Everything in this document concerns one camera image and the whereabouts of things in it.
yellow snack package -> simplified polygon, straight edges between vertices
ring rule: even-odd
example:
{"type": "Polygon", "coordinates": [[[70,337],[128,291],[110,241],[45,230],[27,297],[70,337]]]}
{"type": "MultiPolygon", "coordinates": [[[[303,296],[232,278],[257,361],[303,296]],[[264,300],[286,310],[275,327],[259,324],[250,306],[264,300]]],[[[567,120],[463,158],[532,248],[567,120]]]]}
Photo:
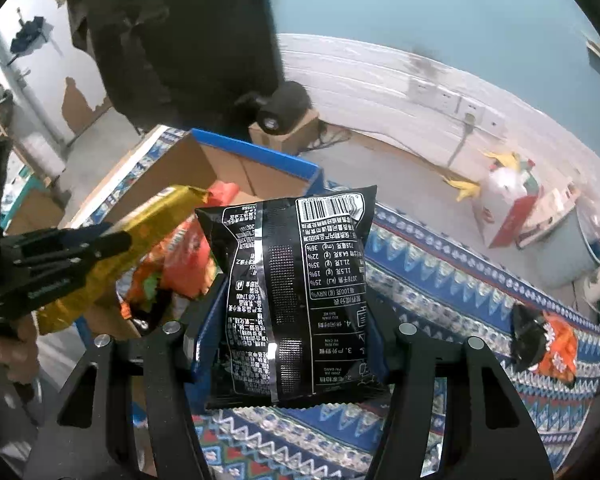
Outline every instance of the yellow snack package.
{"type": "Polygon", "coordinates": [[[183,222],[191,212],[205,205],[208,192],[188,186],[171,186],[133,210],[105,234],[126,231],[131,248],[121,254],[100,260],[86,276],[83,288],[55,300],[35,313],[41,335],[67,328],[138,260],[183,222]]]}

blue wall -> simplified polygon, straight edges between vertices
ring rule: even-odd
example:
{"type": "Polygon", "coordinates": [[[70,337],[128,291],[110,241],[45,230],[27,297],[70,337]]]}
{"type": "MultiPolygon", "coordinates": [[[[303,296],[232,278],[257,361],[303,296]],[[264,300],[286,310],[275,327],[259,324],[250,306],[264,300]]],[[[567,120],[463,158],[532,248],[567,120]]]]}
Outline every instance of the blue wall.
{"type": "Polygon", "coordinates": [[[600,156],[600,73],[573,0],[271,0],[278,32],[383,44],[471,72],[542,110],[600,156]]]}

gray bucket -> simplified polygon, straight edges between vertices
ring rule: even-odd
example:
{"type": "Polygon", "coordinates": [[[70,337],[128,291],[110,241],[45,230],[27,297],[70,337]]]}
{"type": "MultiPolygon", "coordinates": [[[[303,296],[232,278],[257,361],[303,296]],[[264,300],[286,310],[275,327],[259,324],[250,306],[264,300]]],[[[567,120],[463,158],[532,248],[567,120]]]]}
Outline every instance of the gray bucket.
{"type": "Polygon", "coordinates": [[[546,288],[559,288],[600,266],[582,233],[576,208],[535,245],[538,277],[546,288]]]}

human hand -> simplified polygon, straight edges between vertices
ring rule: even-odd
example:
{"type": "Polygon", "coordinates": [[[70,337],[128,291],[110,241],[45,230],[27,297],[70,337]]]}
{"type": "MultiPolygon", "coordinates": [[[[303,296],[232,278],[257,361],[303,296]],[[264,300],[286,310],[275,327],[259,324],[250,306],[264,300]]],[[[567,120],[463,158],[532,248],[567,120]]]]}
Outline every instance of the human hand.
{"type": "Polygon", "coordinates": [[[0,364],[7,367],[10,381],[27,384],[38,374],[38,332],[31,316],[14,323],[18,339],[0,337],[0,364]]]}

white wainscoting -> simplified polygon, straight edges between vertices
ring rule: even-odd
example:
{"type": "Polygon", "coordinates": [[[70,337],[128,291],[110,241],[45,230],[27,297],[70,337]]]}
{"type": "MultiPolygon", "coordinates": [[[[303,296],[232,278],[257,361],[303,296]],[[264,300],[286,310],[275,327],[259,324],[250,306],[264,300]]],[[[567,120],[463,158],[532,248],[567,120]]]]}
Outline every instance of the white wainscoting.
{"type": "Polygon", "coordinates": [[[505,118],[503,138],[478,128],[451,169],[480,180],[482,152],[515,150],[536,163],[549,189],[580,172],[600,183],[600,158],[571,132],[515,95],[440,62],[389,47],[307,34],[279,34],[285,78],[304,85],[323,120],[346,126],[445,166],[464,125],[410,100],[415,76],[478,100],[505,118]]]}

